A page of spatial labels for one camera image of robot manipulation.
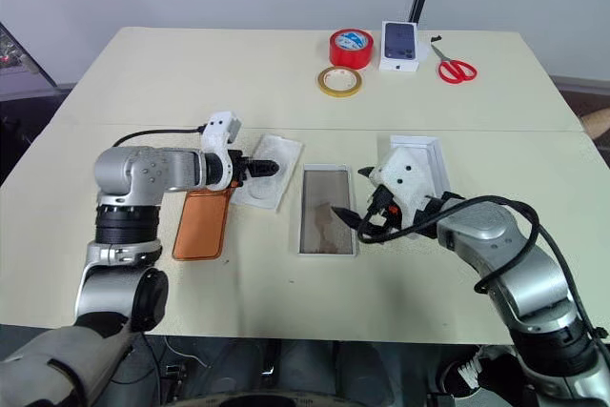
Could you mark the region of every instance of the floor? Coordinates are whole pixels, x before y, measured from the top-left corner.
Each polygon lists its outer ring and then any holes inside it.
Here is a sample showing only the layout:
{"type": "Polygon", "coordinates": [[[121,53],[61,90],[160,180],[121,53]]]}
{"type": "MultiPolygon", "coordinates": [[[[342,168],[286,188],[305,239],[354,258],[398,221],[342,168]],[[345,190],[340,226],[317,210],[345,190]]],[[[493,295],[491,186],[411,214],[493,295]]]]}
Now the floor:
{"type": "MultiPolygon", "coordinates": [[[[4,182],[10,170],[27,150],[35,137],[42,132],[54,113],[60,107],[67,92],[54,96],[21,99],[0,102],[1,133],[1,171],[0,184],[4,182]]],[[[600,108],[610,107],[610,96],[597,96],[576,92],[563,92],[567,103],[577,115],[584,115],[600,108]]],[[[610,166],[610,132],[596,142],[600,154],[610,166]]],[[[0,325],[0,359],[8,356],[24,343],[31,340],[43,330],[9,325],[0,325]]],[[[185,361],[165,345],[160,336],[150,336],[156,357],[165,370],[168,365],[185,361]]],[[[172,337],[172,346],[181,353],[196,355],[203,361],[214,361],[223,348],[232,342],[226,338],[172,337]]],[[[283,348],[291,348],[294,342],[283,342],[283,348]]],[[[425,394],[434,390],[435,374],[444,362],[473,353],[474,347],[459,345],[419,345],[397,343],[375,343],[383,365],[389,374],[396,406],[421,406],[425,394]]],[[[152,368],[150,353],[145,349],[141,339],[134,343],[133,352],[124,359],[97,406],[142,405],[154,404],[156,381],[153,375],[144,377],[134,384],[121,384],[140,378],[152,368]]],[[[196,362],[190,359],[191,365],[196,362]]],[[[195,380],[199,376],[190,376],[195,380]]],[[[458,406],[506,406],[508,405],[492,393],[480,391],[474,397],[460,400],[458,406]]]]}

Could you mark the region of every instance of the orange phone case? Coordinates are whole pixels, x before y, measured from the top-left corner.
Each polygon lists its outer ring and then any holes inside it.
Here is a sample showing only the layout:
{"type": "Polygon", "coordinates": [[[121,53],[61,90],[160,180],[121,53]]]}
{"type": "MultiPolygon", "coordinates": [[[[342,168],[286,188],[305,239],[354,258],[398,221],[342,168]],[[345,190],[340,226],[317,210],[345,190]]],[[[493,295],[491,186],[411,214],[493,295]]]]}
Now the orange phone case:
{"type": "Polygon", "coordinates": [[[180,261],[216,259],[222,253],[233,188],[187,193],[172,256],[180,261]]]}

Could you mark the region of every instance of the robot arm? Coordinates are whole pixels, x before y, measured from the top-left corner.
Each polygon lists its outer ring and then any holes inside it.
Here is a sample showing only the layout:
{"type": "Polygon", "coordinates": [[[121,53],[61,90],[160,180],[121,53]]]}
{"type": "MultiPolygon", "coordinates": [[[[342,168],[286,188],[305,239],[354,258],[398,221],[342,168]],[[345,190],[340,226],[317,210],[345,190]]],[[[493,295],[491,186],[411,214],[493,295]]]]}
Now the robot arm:
{"type": "Polygon", "coordinates": [[[490,278],[482,280],[485,288],[479,291],[488,293],[510,331],[521,368],[535,390],[525,394],[532,405],[610,407],[608,365],[551,257],[533,245],[510,270],[488,276],[513,264],[528,243],[508,210],[485,198],[467,206],[456,194],[431,197],[406,149],[392,150],[378,166],[360,173],[377,186],[369,213],[363,219],[346,209],[334,209],[336,214],[358,230],[365,243],[389,241],[406,234],[405,228],[421,227],[412,232],[437,238],[481,278],[490,278]],[[444,212],[446,217],[436,217],[444,212]],[[383,226],[370,222],[377,213],[385,217],[383,226]]]}
{"type": "Polygon", "coordinates": [[[153,266],[162,250],[163,194],[239,186],[246,170],[252,177],[277,172],[274,161],[228,150],[239,127],[231,112],[215,113],[201,150],[127,147],[99,156],[95,240],[87,248],[76,321],[0,362],[1,405],[81,406],[99,397],[135,337],[165,314],[168,279],[153,266]]]}

